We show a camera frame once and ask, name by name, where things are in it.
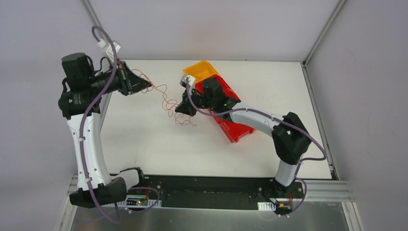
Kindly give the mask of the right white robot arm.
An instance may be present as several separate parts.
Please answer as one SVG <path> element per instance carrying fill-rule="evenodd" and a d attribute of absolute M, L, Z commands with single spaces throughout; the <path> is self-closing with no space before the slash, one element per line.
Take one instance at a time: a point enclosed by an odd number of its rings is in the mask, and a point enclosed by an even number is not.
<path fill-rule="evenodd" d="M 309 133 L 297 114 L 271 114 L 255 109 L 237 98 L 228 97 L 214 77 L 204 80 L 202 91 L 195 88 L 195 78 L 191 75 L 184 75 L 180 85 L 185 91 L 175 112 L 189 116 L 201 113 L 245 125 L 270 136 L 280 159 L 273 180 L 273 191 L 279 197 L 291 193 L 300 159 L 311 144 Z"/>

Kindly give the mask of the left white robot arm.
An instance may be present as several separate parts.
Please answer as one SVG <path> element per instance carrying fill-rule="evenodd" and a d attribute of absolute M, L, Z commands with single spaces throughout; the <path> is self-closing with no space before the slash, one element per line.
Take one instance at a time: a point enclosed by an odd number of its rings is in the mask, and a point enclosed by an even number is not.
<path fill-rule="evenodd" d="M 111 176 L 103 157 L 101 142 L 101 98 L 114 91 L 129 96 L 152 84 L 134 74 L 126 62 L 112 64 L 106 72 L 97 73 L 85 53 L 62 58 L 66 74 L 58 106 L 66 118 L 74 141 L 77 160 L 77 190 L 69 195 L 70 203 L 84 208 L 122 202 L 130 189 L 134 194 L 146 191 L 138 167 L 127 168 Z"/>

